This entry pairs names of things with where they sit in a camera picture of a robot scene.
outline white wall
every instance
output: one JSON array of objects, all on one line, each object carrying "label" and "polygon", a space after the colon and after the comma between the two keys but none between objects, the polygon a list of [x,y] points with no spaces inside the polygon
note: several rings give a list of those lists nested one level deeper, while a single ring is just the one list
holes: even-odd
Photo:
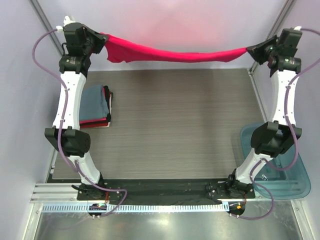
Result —
[{"label": "white wall", "polygon": [[[32,61],[45,30],[27,0],[3,1],[0,9],[0,239],[21,239],[35,183],[45,180],[52,147],[44,137],[59,99],[59,84]],[[58,72],[49,39],[37,58]]]},{"label": "white wall", "polygon": [[[216,52],[255,45],[271,29],[285,0],[39,0],[52,26],[65,15],[137,44],[177,52]],[[110,63],[92,56],[90,71],[181,68],[249,68],[249,54],[229,62]]]},{"label": "white wall", "polygon": [[[303,26],[320,31],[319,0],[298,0],[283,24],[283,28]],[[298,45],[297,57],[302,59],[302,69],[320,58],[320,37],[304,32]],[[267,114],[271,112],[272,99],[269,70],[260,66],[255,73],[259,92]],[[307,211],[313,230],[320,239],[320,65],[302,75],[296,86],[294,114],[296,125],[302,128],[299,140],[300,155],[311,180],[311,192],[306,197]]]}]

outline red fabric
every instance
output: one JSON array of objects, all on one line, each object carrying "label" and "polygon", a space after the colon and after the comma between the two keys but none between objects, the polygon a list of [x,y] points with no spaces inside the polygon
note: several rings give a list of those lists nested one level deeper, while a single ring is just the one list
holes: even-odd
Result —
[{"label": "red fabric", "polygon": [[122,61],[125,61],[126,63],[132,61],[166,61],[181,63],[213,61],[230,62],[247,52],[245,47],[210,53],[172,52],[142,46],[109,34],[108,36],[109,39],[106,41],[105,47],[108,51],[107,59],[112,63],[121,63]]}]

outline blue plastic tub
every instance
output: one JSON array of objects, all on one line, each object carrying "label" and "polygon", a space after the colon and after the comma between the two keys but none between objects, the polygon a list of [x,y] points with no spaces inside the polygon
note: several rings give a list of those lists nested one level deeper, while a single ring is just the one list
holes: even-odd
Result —
[{"label": "blue plastic tub", "polygon": [[[244,158],[246,158],[251,151],[251,136],[254,130],[263,123],[249,124],[241,129],[240,139]],[[294,159],[295,147],[292,146],[285,154],[278,155],[271,162],[273,165],[283,168],[288,166]],[[311,189],[310,179],[308,177],[305,166],[300,155],[295,165],[287,171],[277,171],[265,165],[262,170],[255,177],[255,181],[267,187],[274,199],[292,200],[304,198]],[[262,196],[270,198],[269,194],[260,187],[254,186]]]}]

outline red cloth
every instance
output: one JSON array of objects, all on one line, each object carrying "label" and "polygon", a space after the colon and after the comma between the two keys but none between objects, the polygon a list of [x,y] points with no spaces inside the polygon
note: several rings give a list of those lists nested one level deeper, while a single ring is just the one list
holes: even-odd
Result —
[{"label": "red cloth", "polygon": [[109,36],[105,44],[108,51],[107,59],[112,63],[121,63],[122,61],[126,63],[132,61],[166,61],[180,63],[230,62],[247,52],[245,47],[210,53],[164,51],[135,44],[109,34],[107,35]]}]

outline gray floor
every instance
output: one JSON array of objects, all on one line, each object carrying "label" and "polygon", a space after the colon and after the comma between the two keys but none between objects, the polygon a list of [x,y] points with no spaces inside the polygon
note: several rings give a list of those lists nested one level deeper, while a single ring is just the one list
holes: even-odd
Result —
[{"label": "gray floor", "polygon": [[[90,72],[114,92],[109,128],[83,129],[104,178],[224,178],[242,163],[240,130],[262,122],[246,69]],[[54,178],[77,178],[60,157]]]},{"label": "gray floor", "polygon": [[[261,216],[270,202],[247,202],[244,216]],[[113,214],[100,220],[87,213],[42,213],[35,240],[302,240],[290,201],[276,201],[261,220],[226,212]]]}]

